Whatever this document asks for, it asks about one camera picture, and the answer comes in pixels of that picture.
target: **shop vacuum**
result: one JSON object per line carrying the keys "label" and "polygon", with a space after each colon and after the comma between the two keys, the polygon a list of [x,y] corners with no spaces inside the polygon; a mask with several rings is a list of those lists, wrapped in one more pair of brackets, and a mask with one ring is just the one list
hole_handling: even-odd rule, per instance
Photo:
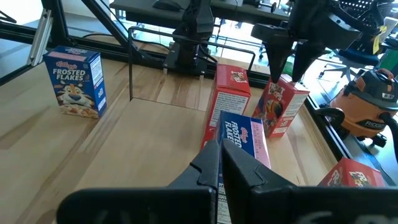
{"label": "shop vacuum", "polygon": [[386,137],[380,134],[386,126],[392,133],[398,161],[398,83],[386,70],[369,70],[349,82],[330,105],[321,105],[317,113],[330,117],[330,123],[341,139],[349,134],[359,141],[371,138],[373,144],[384,147]]}

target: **black metal frame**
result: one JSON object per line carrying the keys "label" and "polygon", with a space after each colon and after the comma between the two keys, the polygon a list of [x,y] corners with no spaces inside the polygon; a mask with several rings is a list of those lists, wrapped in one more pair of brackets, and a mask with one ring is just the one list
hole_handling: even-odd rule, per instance
{"label": "black metal frame", "polygon": [[[42,0],[44,9],[50,9],[53,12],[51,39],[49,40],[47,47],[52,48],[57,45],[66,45],[86,50],[94,50],[100,52],[103,58],[126,63],[129,62],[128,48],[130,47],[132,52],[132,63],[146,67],[163,69],[162,62],[165,60],[167,55],[146,50],[139,50],[137,47],[129,45],[127,37],[119,30],[119,28],[114,24],[111,18],[105,14],[105,12],[96,1],[81,1],[98,18],[102,25],[104,25],[105,28],[110,31],[110,33],[120,43],[120,45],[69,36],[61,1]],[[23,42],[26,44],[32,44],[35,31],[36,29],[30,27],[0,22],[1,39],[8,39],[17,42]],[[213,78],[214,74],[215,66],[209,64],[205,77]],[[248,78],[250,86],[256,88],[264,88],[270,78],[270,75],[248,70]],[[305,101],[305,106],[310,112],[314,122],[317,124],[323,137],[326,139],[335,157],[338,160],[340,160],[342,157],[352,158],[351,155],[348,153],[347,148],[342,143],[340,137],[331,127],[331,124],[325,118],[316,115],[315,110],[318,109],[318,105],[311,98],[311,96],[309,96]]]}

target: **wooden tabletop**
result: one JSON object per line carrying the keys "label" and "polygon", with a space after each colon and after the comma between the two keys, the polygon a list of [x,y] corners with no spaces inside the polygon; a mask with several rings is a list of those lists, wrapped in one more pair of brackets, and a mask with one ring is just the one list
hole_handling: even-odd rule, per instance
{"label": "wooden tabletop", "polygon": [[[167,185],[198,153],[211,80],[134,66],[129,101],[127,65],[103,59],[103,70],[99,120],[60,114],[43,63],[0,86],[1,223],[52,223],[76,189]],[[246,115],[261,93],[252,88]],[[336,164],[305,107],[267,145],[272,169],[295,184],[317,185]]]}

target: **vacuum hose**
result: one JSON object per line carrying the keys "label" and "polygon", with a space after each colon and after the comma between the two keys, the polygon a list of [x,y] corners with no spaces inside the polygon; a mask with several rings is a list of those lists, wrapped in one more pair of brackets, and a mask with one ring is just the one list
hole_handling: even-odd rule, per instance
{"label": "vacuum hose", "polygon": [[392,133],[392,139],[394,141],[394,151],[398,162],[398,123],[388,112],[381,113],[379,115],[379,118],[383,120],[386,125],[390,127]]}

